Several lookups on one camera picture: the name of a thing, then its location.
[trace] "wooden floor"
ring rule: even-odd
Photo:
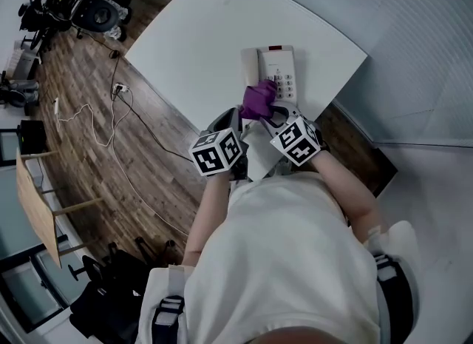
[[[123,56],[169,1],[133,0],[134,15],[127,25],[127,40],[121,44],[101,35],[95,35],[96,39],[120,50]],[[167,226],[135,194],[111,146],[95,143],[90,112],[86,109],[75,120],[62,123],[59,133],[56,131],[52,101],[59,97],[61,118],[69,118],[81,106],[90,104],[95,111],[97,138],[101,143],[108,140],[112,133],[110,86],[116,60],[110,59],[109,50],[90,37],[77,40],[74,30],[59,33],[51,47],[43,55],[44,63],[35,74],[41,85],[41,103],[34,112],[34,118],[44,122],[49,149],[61,152],[58,158],[45,160],[48,175],[55,186],[67,186],[58,192],[63,206],[96,196],[104,198],[97,206],[70,214],[73,226],[84,241],[98,239],[90,246],[97,257],[106,255],[106,244],[111,241],[139,256],[133,240],[143,236],[157,251],[167,240],[173,239],[177,244],[174,250],[177,260],[183,253],[186,238]],[[115,82],[123,82],[131,88],[133,107],[164,147],[187,156],[187,149],[197,134],[124,58],[118,63]],[[126,106],[117,101],[115,116],[120,117],[125,111]],[[389,162],[373,152],[370,144],[335,107],[328,108],[319,120],[334,155],[372,191],[393,176],[394,169]],[[115,150],[144,200],[166,221],[188,232],[205,185],[205,179],[198,175],[194,165],[163,151],[133,114],[120,123]]]

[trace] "table leg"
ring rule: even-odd
[[[29,160],[31,158],[45,158],[47,156],[55,155],[58,153],[58,151],[51,151],[51,152],[45,152],[45,153],[36,153],[34,155],[21,155],[20,158],[22,160]]]
[[[84,207],[95,205],[96,203],[99,203],[102,200],[103,200],[103,198],[96,198],[96,199],[88,200],[87,202],[78,203],[76,205],[66,207],[65,209],[62,209],[62,210],[53,211],[52,214],[55,217],[57,217],[58,215],[67,214],[68,212],[73,212],[73,211],[76,211],[76,210],[83,209]]]
[[[78,246],[73,246],[72,248],[65,249],[63,251],[59,251],[59,256],[64,256],[65,254],[73,253],[73,252],[77,251],[78,249],[85,248],[85,247],[89,246],[90,244],[95,243],[96,241],[97,240],[87,241],[85,243],[79,244]]]

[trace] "black cable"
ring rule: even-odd
[[[130,108],[130,111],[133,112],[133,114],[136,115],[136,117],[140,120],[140,122],[144,125],[144,127],[146,128],[146,130],[149,132],[149,134],[151,135],[151,137],[153,138],[153,140],[156,142],[156,144],[158,146],[161,147],[161,149],[164,151],[164,152],[167,152],[167,153],[171,153],[172,155],[174,156],[177,156],[178,158],[182,158],[183,160],[187,160],[189,161],[190,163],[192,163],[193,161],[190,159],[190,158],[187,158],[186,156],[182,156],[180,155],[179,153],[176,153],[176,152],[173,152],[167,148],[164,147],[164,145],[161,144],[161,142],[159,141],[159,139],[156,137],[156,135],[152,132],[152,130],[149,128],[148,124],[146,124],[146,122],[140,117],[140,114],[138,114],[135,109],[133,109],[133,106],[131,104],[129,104],[127,101],[125,101],[122,96],[120,95],[119,92],[113,92],[113,85],[114,85],[114,82],[115,82],[115,73],[117,72],[117,68],[118,68],[118,63],[120,62],[120,56],[118,57],[117,59],[117,62],[115,64],[115,68],[113,69],[113,73],[112,73],[112,82],[110,83],[110,99],[112,99],[113,102],[115,102],[115,99],[117,97],[119,97],[119,99],[126,105],[128,106],[128,108]]]
[[[118,95],[119,99],[121,99],[121,101],[130,108],[130,111],[133,112],[136,117],[140,120],[140,122],[144,125],[144,127],[148,130],[149,134],[153,137],[154,141],[156,142],[156,144],[158,146],[161,147],[161,149],[164,151],[164,152],[167,152],[167,153],[171,153],[172,155],[174,156],[177,156],[178,158],[182,158],[183,160],[187,160],[188,162],[192,163],[193,161],[190,159],[190,158],[187,158],[186,156],[182,156],[180,155],[179,153],[176,153],[176,152],[172,152],[171,150],[169,149],[166,149],[164,147],[164,145],[161,144],[161,142],[158,140],[158,138],[156,137],[156,135],[152,132],[152,130],[149,128],[148,124],[145,123],[145,121],[140,117],[140,115],[133,109],[133,107],[128,103],[126,102],[122,97],[121,95]]]
[[[94,38],[92,35],[90,35],[89,33],[85,33],[84,31],[82,32],[84,34],[86,34],[87,36],[90,36],[92,38],[92,40],[98,42],[100,45],[104,46],[105,48],[107,48],[108,50],[110,50],[110,54],[109,54],[109,57],[110,58],[114,58],[112,57],[112,54],[113,53],[117,53],[118,55],[120,55],[120,53],[117,51],[117,50],[113,50],[112,48],[110,48],[108,45],[106,45],[105,43],[103,43],[102,41],[100,40],[97,40],[96,38]]]
[[[46,88],[44,93],[41,93],[38,98],[38,103],[41,103],[47,96],[47,93],[50,91],[49,87]]]

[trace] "white cable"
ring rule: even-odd
[[[57,127],[57,130],[59,132],[59,129],[61,128],[61,122],[68,122],[68,121],[71,121],[73,119],[75,119],[76,116],[78,116],[82,110],[84,109],[84,107],[88,107],[90,112],[92,113],[92,132],[94,134],[94,138],[95,138],[95,143],[97,143],[98,145],[100,146],[104,146],[104,147],[108,147],[110,145],[110,142],[112,142],[112,152],[113,152],[113,155],[115,156],[115,161],[117,161],[117,164],[118,166],[120,167],[122,173],[125,175],[125,178],[126,180],[128,181],[129,185],[132,187],[133,191],[136,193],[136,195],[143,201],[143,203],[145,204],[146,207],[148,207],[148,209],[150,209],[153,213],[156,214],[156,216],[159,217],[159,219],[161,219],[165,224],[167,224],[168,226],[172,227],[173,229],[175,229],[176,231],[178,231],[180,234],[188,237],[188,235],[184,232],[184,231],[181,231],[180,229],[178,229],[176,226],[173,226],[172,224],[170,224],[166,219],[164,219],[156,210],[154,210],[150,205],[147,204],[147,202],[144,200],[144,198],[140,195],[140,193],[136,190],[136,188],[133,186],[133,183],[131,182],[131,180],[129,179],[128,175],[126,174],[125,172],[125,169],[122,167],[120,161],[118,160],[118,156],[117,154],[115,153],[115,132],[116,132],[116,129],[118,127],[118,124],[130,113],[130,111],[132,111],[132,106],[133,106],[133,92],[131,91],[131,89],[128,88],[128,91],[130,92],[130,94],[132,95],[132,102],[130,103],[129,105],[129,108],[128,108],[128,111],[120,118],[118,119],[117,123],[114,125],[114,122],[115,122],[115,111],[114,111],[114,103],[115,103],[115,99],[112,99],[112,105],[111,105],[111,108],[110,110],[112,111],[112,135],[110,136],[110,139],[106,142],[106,144],[103,144],[103,143],[100,143],[97,139],[97,134],[95,133],[95,128],[94,128],[94,110],[92,110],[91,106],[89,104],[84,104],[80,109],[79,111],[77,111],[71,118],[69,119],[59,119],[59,112],[58,114],[56,115],[56,127]]]

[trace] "wooden table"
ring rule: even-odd
[[[336,28],[291,0],[172,0],[126,59],[201,131],[242,103],[240,50],[294,48],[298,105],[315,120],[367,57]],[[260,123],[245,137],[248,176],[263,178],[282,154]]]
[[[26,168],[24,161],[31,158],[42,158],[50,155],[54,155],[57,152],[46,152],[37,155],[20,155],[20,152],[16,151],[16,188],[18,191],[18,199],[28,217],[28,220],[33,227],[33,230],[38,235],[40,240],[43,242],[47,251],[50,253],[54,262],[61,268],[60,256],[71,253],[77,249],[83,248],[90,243],[83,243],[79,246],[75,246],[64,251],[58,250],[58,239],[56,235],[55,217],[58,215],[73,212],[75,210],[83,209],[84,207],[93,205],[101,202],[102,198],[96,198],[88,200],[87,202],[79,203],[74,206],[67,207],[58,211],[51,211],[43,198],[43,194],[47,192],[54,192],[54,189],[47,190],[45,192],[38,191],[36,188],[33,178],[30,172]]]

